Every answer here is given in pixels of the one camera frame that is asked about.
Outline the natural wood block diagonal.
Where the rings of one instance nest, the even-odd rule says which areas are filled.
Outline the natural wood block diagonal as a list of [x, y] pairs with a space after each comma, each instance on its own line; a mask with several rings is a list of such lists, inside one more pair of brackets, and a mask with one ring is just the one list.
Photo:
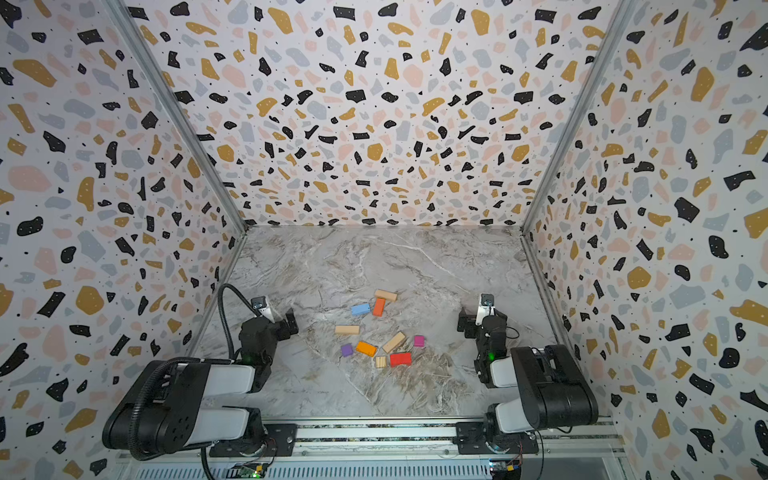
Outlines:
[[396, 333], [396, 334], [395, 334], [395, 335], [394, 335], [394, 336], [393, 336], [393, 337], [392, 337], [392, 338], [391, 338], [391, 339], [390, 339], [388, 342], [386, 342], [386, 343], [385, 343], [385, 344], [382, 346], [382, 350], [383, 350], [383, 351], [384, 351], [386, 354], [390, 354], [390, 353], [391, 353], [391, 352], [393, 352], [395, 349], [397, 349], [397, 348], [399, 348], [401, 345], [403, 345], [403, 344], [404, 344], [404, 342], [406, 341], [406, 339], [407, 339], [407, 337], [406, 337], [406, 335], [405, 335], [403, 332], [398, 332], [398, 333]]

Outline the light blue block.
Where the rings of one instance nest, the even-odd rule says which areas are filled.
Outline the light blue block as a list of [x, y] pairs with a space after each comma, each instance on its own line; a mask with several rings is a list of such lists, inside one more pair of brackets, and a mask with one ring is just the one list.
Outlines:
[[350, 308], [350, 312], [353, 316], [362, 316], [369, 314], [371, 312], [371, 307], [369, 304], [354, 305]]

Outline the orange-red block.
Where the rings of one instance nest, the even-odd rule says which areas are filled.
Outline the orange-red block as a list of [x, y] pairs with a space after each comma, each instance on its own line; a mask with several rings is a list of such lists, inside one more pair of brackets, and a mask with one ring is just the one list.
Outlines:
[[386, 300], [384, 298], [376, 298], [372, 314], [376, 317], [381, 317], [386, 306]]

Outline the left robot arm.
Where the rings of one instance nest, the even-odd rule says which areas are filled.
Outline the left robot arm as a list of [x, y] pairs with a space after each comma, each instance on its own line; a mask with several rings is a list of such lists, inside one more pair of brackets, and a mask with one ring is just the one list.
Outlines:
[[264, 315], [241, 326], [235, 359], [179, 357], [152, 361], [110, 414], [103, 445], [140, 461], [202, 447], [218, 456], [287, 456], [293, 427], [269, 428], [254, 407], [210, 407], [213, 397], [263, 389], [279, 342], [298, 334], [295, 315]]

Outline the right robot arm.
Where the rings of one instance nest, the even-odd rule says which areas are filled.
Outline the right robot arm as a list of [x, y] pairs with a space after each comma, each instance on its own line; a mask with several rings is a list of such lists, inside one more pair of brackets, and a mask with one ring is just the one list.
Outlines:
[[478, 380], [490, 389], [517, 392], [510, 401], [490, 405], [482, 421], [456, 425], [462, 455], [536, 453], [540, 431], [568, 431], [598, 420], [596, 397], [568, 348], [509, 348], [507, 320], [490, 304], [458, 316], [457, 331], [475, 341]]

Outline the red block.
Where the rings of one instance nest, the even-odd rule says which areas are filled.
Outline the red block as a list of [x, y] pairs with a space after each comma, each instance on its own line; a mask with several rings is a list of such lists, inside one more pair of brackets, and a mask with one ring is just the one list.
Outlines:
[[410, 352], [394, 353], [389, 356], [389, 365], [391, 367], [410, 366], [412, 364], [412, 354]]

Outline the orange block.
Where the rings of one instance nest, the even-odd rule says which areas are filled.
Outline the orange block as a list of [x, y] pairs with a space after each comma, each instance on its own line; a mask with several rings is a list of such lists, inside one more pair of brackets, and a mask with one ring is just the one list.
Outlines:
[[359, 341], [355, 346], [356, 352], [359, 352], [368, 357], [374, 357], [377, 353], [377, 350], [378, 348], [376, 346], [365, 341]]

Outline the left green circuit board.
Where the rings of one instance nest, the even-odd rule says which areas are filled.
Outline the left green circuit board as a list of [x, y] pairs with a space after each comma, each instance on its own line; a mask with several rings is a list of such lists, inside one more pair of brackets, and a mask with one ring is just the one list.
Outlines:
[[265, 479], [269, 470], [268, 463], [248, 462], [235, 464], [226, 472], [226, 479]]

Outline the right circuit board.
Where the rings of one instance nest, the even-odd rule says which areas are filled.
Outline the right circuit board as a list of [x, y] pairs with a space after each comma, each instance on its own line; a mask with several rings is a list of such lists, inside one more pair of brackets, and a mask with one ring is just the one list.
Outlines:
[[492, 480], [520, 480], [522, 477], [519, 460], [491, 461], [489, 466]]

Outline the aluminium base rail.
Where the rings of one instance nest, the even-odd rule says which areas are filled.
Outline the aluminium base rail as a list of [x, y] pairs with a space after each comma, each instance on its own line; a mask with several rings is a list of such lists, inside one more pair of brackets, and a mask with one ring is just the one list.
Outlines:
[[521, 479], [631, 479], [627, 454], [613, 425], [542, 430], [538, 451], [462, 455], [456, 425], [476, 417], [275, 418], [269, 428], [293, 427], [287, 456], [241, 456], [197, 450], [137, 462], [117, 458], [115, 479], [226, 479], [235, 464], [268, 463], [265, 479], [491, 479], [490, 462], [519, 460]]

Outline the left corner aluminium post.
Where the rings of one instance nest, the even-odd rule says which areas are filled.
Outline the left corner aluminium post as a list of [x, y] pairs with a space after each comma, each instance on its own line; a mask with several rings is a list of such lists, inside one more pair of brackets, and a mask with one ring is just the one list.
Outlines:
[[239, 234], [245, 235], [247, 233], [245, 222], [239, 216], [238, 210], [227, 193], [206, 150], [180, 108], [172, 89], [165, 81], [160, 66], [141, 36], [139, 28], [132, 20], [125, 2], [106, 0], [103, 1], [103, 4], [111, 21], [125, 40], [132, 55], [142, 68], [147, 81], [154, 89], [158, 100], [176, 127], [184, 145], [190, 148], [192, 156], [200, 167], [201, 172], [220, 201], [223, 211], [227, 214]]

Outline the corner aluminium post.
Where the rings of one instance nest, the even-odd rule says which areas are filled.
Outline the corner aluminium post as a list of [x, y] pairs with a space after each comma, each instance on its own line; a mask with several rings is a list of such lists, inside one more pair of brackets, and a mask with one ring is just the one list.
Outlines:
[[190, 148], [192, 156], [200, 167], [201, 172], [220, 201], [223, 211], [227, 214], [239, 234], [245, 235], [247, 233], [245, 222], [239, 216], [238, 210], [227, 193], [206, 150], [180, 108], [172, 89], [165, 81], [160, 66], [141, 36], [139, 28], [132, 20], [125, 2], [106, 0], [103, 1], [103, 4], [111, 21], [125, 40], [132, 55], [142, 68], [147, 81], [154, 89], [158, 100], [176, 127], [184, 145]]
[[544, 208], [548, 190], [555, 183], [555, 176], [565, 161], [565, 157], [570, 149], [579, 126], [590, 108], [591, 102], [599, 87], [600, 80], [613, 56], [613, 50], [619, 42], [621, 34], [624, 32], [634, 7], [635, 1], [621, 0], [608, 24], [605, 32], [605, 38], [596, 53], [595, 61], [591, 67], [586, 80], [565, 124], [563, 134], [561, 135], [553, 158], [549, 163], [545, 173], [542, 176], [539, 188], [534, 196], [534, 200], [524, 219], [521, 227], [521, 234], [524, 238], [533, 229], [537, 214]]

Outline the right corner aluminium post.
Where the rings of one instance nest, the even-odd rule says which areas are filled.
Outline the right corner aluminium post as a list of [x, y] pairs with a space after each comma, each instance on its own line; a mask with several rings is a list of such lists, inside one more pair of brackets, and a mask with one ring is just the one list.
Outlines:
[[534, 200], [524, 219], [521, 227], [521, 234], [524, 238], [533, 229], [537, 214], [544, 208], [548, 190], [555, 183], [555, 176], [565, 161], [565, 157], [570, 149], [579, 126], [590, 108], [591, 102], [599, 87], [600, 80], [613, 56], [613, 50], [619, 42], [621, 34], [624, 32], [634, 7], [635, 1], [621, 0], [608, 24], [605, 32], [605, 38], [596, 53], [595, 61], [591, 67], [586, 80], [565, 124], [563, 134], [561, 135], [553, 158], [549, 163], [545, 173], [542, 176], [539, 188], [534, 196]]

